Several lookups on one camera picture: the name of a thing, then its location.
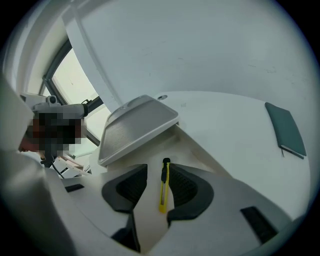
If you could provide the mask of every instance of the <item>black rubber pad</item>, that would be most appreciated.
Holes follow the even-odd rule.
[[[251,206],[240,211],[262,244],[278,233],[256,207]]]
[[[137,168],[107,182],[102,188],[103,199],[114,211],[131,213],[147,186],[148,166]]]
[[[111,237],[118,243],[140,253],[140,244],[136,232],[136,224],[134,214],[129,215],[125,228],[119,229]]]
[[[174,209],[167,214],[167,221],[192,220],[211,204],[214,190],[211,185],[173,163],[169,166],[169,186],[173,194]]]

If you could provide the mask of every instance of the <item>window frame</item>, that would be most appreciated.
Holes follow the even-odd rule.
[[[64,60],[64,58],[67,56],[67,54],[71,51],[72,45],[70,43],[70,40],[68,39],[62,47],[59,49],[55,57],[53,58],[47,72],[42,77],[42,85],[39,90],[39,94],[42,95],[45,91],[45,88],[48,89],[49,93],[53,96],[56,96],[56,99],[58,103],[61,105],[68,105],[66,99],[62,96],[62,94],[59,92],[57,86],[55,85],[53,81],[53,76],[58,69],[61,62]],[[98,96],[93,100],[84,100],[83,102],[87,101],[88,106],[88,114],[92,111],[94,111],[96,108],[101,106],[103,104],[103,101]],[[96,138],[90,131],[87,129],[85,130],[85,136],[89,141],[91,141],[93,144],[95,144],[97,147],[100,145],[100,140]]]

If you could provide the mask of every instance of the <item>white desk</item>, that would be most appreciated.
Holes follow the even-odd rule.
[[[282,156],[265,102],[207,91],[163,92],[155,98],[162,95],[167,98],[161,102],[179,113],[181,128],[232,177],[260,192],[292,219],[306,212],[308,157],[302,160],[286,151]]]
[[[303,160],[277,145],[265,103],[260,100],[215,92],[164,92],[164,104],[179,113],[179,125],[224,169],[282,208],[292,219],[305,213],[309,202],[310,169]],[[98,165],[99,148],[90,156],[92,175],[106,172]],[[166,214],[158,210],[161,162],[207,171],[185,145],[163,132],[108,166],[108,171],[148,164],[147,187],[134,208],[141,251],[148,252],[168,230]],[[169,211],[174,207],[169,191]]]

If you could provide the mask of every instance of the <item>white wall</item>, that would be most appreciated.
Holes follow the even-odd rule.
[[[71,4],[75,54],[112,111],[142,94],[214,91],[291,111],[320,170],[319,67],[302,33],[272,1],[118,0]]]

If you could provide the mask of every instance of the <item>curved white surface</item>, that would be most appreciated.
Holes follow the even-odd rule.
[[[163,92],[181,128],[228,172],[282,208],[293,220],[310,198],[308,157],[282,151],[265,108],[249,97],[201,91]]]

